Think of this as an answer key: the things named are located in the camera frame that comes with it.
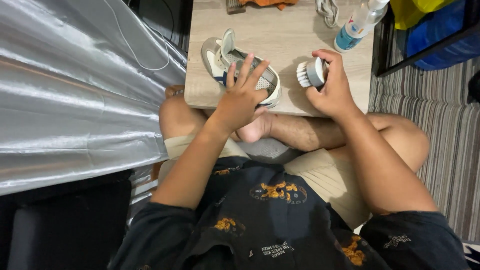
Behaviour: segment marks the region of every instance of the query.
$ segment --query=white sneaker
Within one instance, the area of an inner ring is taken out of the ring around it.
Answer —
[[[227,73],[230,65],[233,62],[237,63],[235,72],[235,81],[237,81],[240,68],[247,55],[248,53],[235,47],[235,32],[233,29],[228,29],[223,35],[223,39],[211,37],[202,45],[202,59],[208,73],[224,86],[227,86]],[[250,72],[262,61],[262,58],[255,56]],[[275,107],[282,95],[282,87],[280,86],[278,74],[270,66],[268,66],[258,81],[256,90],[260,89],[267,89],[268,98],[259,105],[269,109]]]

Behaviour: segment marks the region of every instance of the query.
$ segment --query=wooden table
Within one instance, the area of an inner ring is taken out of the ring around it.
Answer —
[[[337,3],[340,9],[339,26],[329,29],[324,18],[316,13],[314,0],[300,0],[284,11],[273,6],[260,8],[250,3],[246,13],[235,15],[227,15],[225,0],[195,0],[185,101],[194,108],[216,108],[224,87],[205,69],[201,48],[207,38],[221,38],[225,30],[233,28],[236,46],[269,59],[271,67],[280,76],[282,97],[270,112],[321,116],[305,97],[305,89],[297,81],[296,70],[299,63],[312,57],[313,50],[335,50],[335,36],[360,1],[337,0]],[[372,48],[373,33],[370,33],[352,51],[343,54],[353,98],[364,113],[368,110],[370,94]]]

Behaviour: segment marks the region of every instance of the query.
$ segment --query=khaki shorts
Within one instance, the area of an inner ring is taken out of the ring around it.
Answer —
[[[165,140],[170,160],[162,164],[159,182],[170,172],[193,138],[195,135]],[[249,158],[230,138],[219,158],[225,157]],[[301,176],[325,202],[332,205],[351,229],[368,220],[370,211],[361,196],[355,172],[349,162],[335,159],[327,150],[319,149],[294,159],[284,167],[287,173]]]

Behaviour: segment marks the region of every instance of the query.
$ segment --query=shiny silver cloth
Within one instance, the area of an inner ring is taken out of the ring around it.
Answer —
[[[186,55],[123,3],[0,0],[0,195],[167,159],[165,87]]]

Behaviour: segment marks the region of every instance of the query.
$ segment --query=perforated insole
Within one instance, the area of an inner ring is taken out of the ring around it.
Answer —
[[[237,70],[240,70],[241,66],[243,65],[243,62],[245,61],[245,57],[243,57],[238,51],[233,50],[227,54],[225,57],[230,63],[236,62],[237,63]],[[250,68],[249,75],[252,73],[252,71],[260,64],[260,61],[258,59],[253,59],[252,67]],[[260,80],[257,83],[256,90],[260,89],[267,89],[268,96],[270,96],[273,91],[275,91],[276,85],[274,85],[272,82],[268,81],[265,79],[263,76],[260,77]]]

